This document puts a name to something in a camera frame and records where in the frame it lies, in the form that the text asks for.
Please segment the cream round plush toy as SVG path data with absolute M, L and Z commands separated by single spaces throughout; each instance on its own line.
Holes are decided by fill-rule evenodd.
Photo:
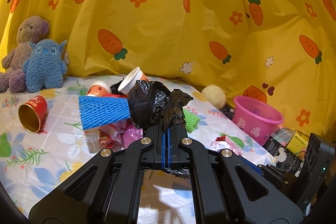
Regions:
M 201 94 L 218 110 L 222 110 L 226 104 L 226 95 L 224 91 L 216 85 L 205 87 L 201 91 Z

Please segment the red white plastic bag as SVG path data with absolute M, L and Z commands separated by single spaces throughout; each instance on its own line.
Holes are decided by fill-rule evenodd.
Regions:
M 103 147 L 113 148 L 123 146 L 122 135 L 126 130 L 126 123 L 119 121 L 98 128 L 99 141 Z

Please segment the pink plastic bucket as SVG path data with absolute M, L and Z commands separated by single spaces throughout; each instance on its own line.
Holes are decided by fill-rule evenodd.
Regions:
M 272 106 L 257 99 L 237 96 L 232 122 L 263 146 L 276 127 L 284 122 L 283 115 Z

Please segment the black plastic bag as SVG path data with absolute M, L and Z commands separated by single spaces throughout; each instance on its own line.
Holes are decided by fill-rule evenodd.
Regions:
M 172 125 L 185 127 L 183 108 L 192 100 L 189 94 L 180 89 L 170 91 L 159 81 L 137 80 L 127 95 L 130 118 L 143 131 L 155 125 L 163 132 Z

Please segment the pink plastic bag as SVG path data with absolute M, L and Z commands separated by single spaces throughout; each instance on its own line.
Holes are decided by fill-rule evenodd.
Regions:
M 143 137 L 143 130 L 141 128 L 135 127 L 135 125 L 131 122 L 130 125 L 127 126 L 125 132 L 122 135 L 123 139 L 123 147 L 127 148 L 134 141 L 141 139 Z

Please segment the small orange white paper cup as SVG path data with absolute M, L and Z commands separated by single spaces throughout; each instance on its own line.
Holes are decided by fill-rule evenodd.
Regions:
M 87 92 L 87 96 L 91 97 L 103 97 L 107 94 L 112 94 L 112 91 L 110 86 L 103 81 L 94 82 Z

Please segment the floral plastic bed cover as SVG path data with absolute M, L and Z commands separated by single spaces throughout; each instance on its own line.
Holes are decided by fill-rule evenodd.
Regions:
M 42 131 L 25 130 L 18 108 L 32 98 L 30 93 L 1 94 L 1 183 L 23 214 L 61 182 L 75 173 L 102 148 L 97 131 L 84 132 L 78 97 L 87 93 L 95 81 L 113 85 L 121 76 L 67 77 L 60 89 L 41 91 L 48 104 Z M 222 135 L 230 137 L 243 156 L 258 165 L 274 164 L 275 158 L 240 130 L 200 92 L 176 80 L 163 80 L 173 90 L 192 96 L 187 110 L 199 117 L 190 137 L 210 148 Z M 194 223 L 194 206 L 189 180 L 162 171 L 144 174 L 139 223 Z

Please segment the green foam net sleeve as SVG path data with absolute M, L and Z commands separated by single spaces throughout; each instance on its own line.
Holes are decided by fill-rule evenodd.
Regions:
M 192 133 L 197 127 L 201 119 L 194 114 L 192 111 L 183 109 L 183 113 L 185 115 L 185 128 L 188 133 Z

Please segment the blue foam net sleeve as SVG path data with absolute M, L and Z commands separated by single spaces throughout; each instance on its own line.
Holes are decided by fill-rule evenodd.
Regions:
M 130 118 L 126 98 L 80 96 L 78 103 L 83 130 Z

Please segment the red pink snack wrapper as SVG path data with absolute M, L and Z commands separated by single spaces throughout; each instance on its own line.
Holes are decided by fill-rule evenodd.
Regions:
M 242 141 L 238 139 L 239 143 L 234 140 L 236 137 L 221 135 L 213 141 L 209 147 L 210 150 L 219 152 L 222 149 L 230 149 L 238 156 L 244 156 Z

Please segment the blue fuzzy monster plush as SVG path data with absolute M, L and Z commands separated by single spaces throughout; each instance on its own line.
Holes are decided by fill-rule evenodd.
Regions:
M 62 60 L 67 41 L 57 43 L 44 39 L 36 44 L 29 42 L 27 45 L 31 48 L 31 55 L 22 66 L 27 91 L 36 93 L 43 88 L 61 88 L 67 73 L 67 65 Z

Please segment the purple teddy bear plush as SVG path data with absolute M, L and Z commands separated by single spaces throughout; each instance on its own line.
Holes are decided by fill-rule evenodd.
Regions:
M 48 34 L 49 29 L 49 22 L 40 16 L 31 16 L 22 22 L 17 32 L 17 46 L 1 62 L 6 70 L 1 72 L 1 93 L 8 89 L 15 93 L 25 90 L 25 73 L 22 67 L 31 55 L 28 42 L 38 43 Z

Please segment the red gold paper cup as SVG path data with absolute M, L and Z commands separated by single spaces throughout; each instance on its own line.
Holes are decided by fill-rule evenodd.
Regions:
M 31 98 L 18 108 L 18 117 L 21 125 L 31 133 L 39 132 L 47 109 L 47 101 L 43 96 Z

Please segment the yellow carrot print curtain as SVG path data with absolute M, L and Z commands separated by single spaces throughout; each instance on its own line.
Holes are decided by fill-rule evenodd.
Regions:
M 1 0 L 1 55 L 38 15 L 68 74 L 144 73 L 258 98 L 284 126 L 335 127 L 335 0 Z

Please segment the large orange apple paper cup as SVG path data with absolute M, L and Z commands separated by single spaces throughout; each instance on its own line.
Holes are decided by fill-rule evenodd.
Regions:
M 146 80 L 148 81 L 146 75 L 140 69 L 140 67 L 134 68 L 120 83 L 118 91 L 127 95 L 130 90 L 134 87 L 136 81 Z

